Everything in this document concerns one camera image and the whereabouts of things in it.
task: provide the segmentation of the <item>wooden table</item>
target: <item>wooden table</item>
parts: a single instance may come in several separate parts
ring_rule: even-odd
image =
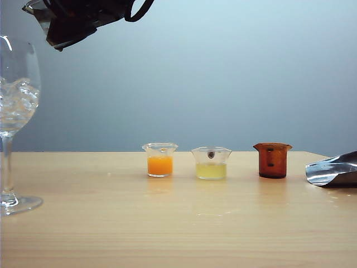
[[[2,218],[2,266],[357,267],[357,189],[307,182],[288,153],[286,179],[258,176],[257,152],[233,152],[225,180],[146,176],[144,152],[13,154],[16,189],[44,199]]]

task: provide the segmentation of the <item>orange liquid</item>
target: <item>orange liquid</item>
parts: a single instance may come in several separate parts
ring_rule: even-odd
[[[147,172],[152,175],[172,173],[172,156],[151,156],[147,159]]]

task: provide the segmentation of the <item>glass stem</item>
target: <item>glass stem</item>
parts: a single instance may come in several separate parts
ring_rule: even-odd
[[[11,176],[11,151],[12,136],[1,137],[1,206],[13,206],[18,200],[13,192],[13,181]]]

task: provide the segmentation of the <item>wine glass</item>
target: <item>wine glass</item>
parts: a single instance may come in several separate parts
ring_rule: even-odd
[[[29,42],[0,35],[0,55],[1,215],[5,216],[42,204],[39,197],[15,194],[11,176],[12,138],[34,114],[41,82]]]

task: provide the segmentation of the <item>silver foil bag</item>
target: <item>silver foil bag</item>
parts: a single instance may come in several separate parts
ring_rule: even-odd
[[[357,187],[357,151],[306,165],[307,180],[316,186]]]

